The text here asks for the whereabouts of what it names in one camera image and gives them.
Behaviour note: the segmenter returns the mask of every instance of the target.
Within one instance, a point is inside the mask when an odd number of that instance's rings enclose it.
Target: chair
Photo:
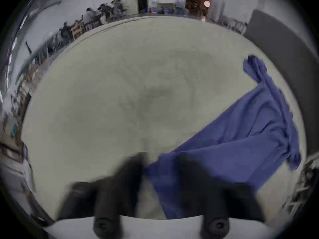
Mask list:
[[[79,36],[81,36],[83,33],[86,32],[86,29],[83,25],[83,23],[78,23],[73,28],[71,28],[72,36],[75,39],[77,39]]]

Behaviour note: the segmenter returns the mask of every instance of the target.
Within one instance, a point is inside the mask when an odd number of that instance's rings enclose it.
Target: blue cloth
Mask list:
[[[147,174],[168,219],[184,218],[179,202],[176,157],[185,153],[212,176],[246,182],[258,190],[287,160],[300,162],[298,133],[281,90],[263,61],[248,56],[244,71],[259,85],[171,153],[161,154]]]

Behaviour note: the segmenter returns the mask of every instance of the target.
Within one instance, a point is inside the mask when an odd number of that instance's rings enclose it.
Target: open door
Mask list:
[[[125,0],[128,15],[138,14],[138,0]]]

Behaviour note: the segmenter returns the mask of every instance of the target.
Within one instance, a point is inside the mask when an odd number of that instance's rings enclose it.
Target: people sitting at table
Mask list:
[[[91,8],[86,9],[86,13],[83,15],[84,24],[89,24],[95,20],[96,14],[92,11]]]

